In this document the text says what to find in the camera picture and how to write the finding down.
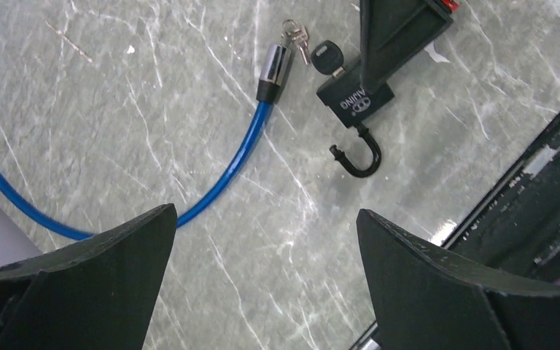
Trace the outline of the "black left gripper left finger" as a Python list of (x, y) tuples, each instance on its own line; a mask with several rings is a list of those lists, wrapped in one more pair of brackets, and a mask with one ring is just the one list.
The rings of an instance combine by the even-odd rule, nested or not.
[(173, 204), (0, 267), (0, 349), (141, 349), (176, 234)]

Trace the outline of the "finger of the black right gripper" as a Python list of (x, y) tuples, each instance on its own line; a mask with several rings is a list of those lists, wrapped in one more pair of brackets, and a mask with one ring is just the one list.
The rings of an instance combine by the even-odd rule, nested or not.
[(359, 3), (360, 80), (369, 93), (453, 23), (453, 1), (362, 0)]

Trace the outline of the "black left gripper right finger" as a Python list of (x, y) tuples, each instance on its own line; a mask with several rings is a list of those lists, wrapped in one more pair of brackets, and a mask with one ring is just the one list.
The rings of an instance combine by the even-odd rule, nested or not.
[(481, 265), (369, 209), (357, 236), (382, 349), (560, 349), (560, 286)]

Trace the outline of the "black head key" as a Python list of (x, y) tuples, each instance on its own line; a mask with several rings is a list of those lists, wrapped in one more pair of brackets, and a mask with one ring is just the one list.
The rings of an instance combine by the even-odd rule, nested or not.
[(320, 74), (326, 76), (338, 78), (346, 72), (343, 52), (330, 40), (321, 42), (313, 49), (311, 62)]

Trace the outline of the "blue cable lock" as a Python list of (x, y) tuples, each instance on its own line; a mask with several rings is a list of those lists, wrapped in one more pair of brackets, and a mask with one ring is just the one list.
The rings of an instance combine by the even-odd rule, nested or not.
[[(257, 106), (246, 134), (227, 168), (210, 190), (190, 209), (178, 216), (176, 227), (182, 228), (205, 211), (228, 188), (247, 162), (256, 147), (257, 140), (265, 129), (273, 105), (284, 88), (292, 49), (289, 44), (271, 44), (257, 84)], [(27, 201), (0, 172), (0, 192), (19, 211), (41, 227), (65, 238), (82, 241), (94, 236), (94, 233), (76, 229), (59, 222), (38, 210)]]

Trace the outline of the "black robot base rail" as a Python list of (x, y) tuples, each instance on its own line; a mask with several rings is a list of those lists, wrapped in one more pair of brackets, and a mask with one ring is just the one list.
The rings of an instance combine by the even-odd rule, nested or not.
[(490, 268), (560, 285), (560, 112), (443, 247)]

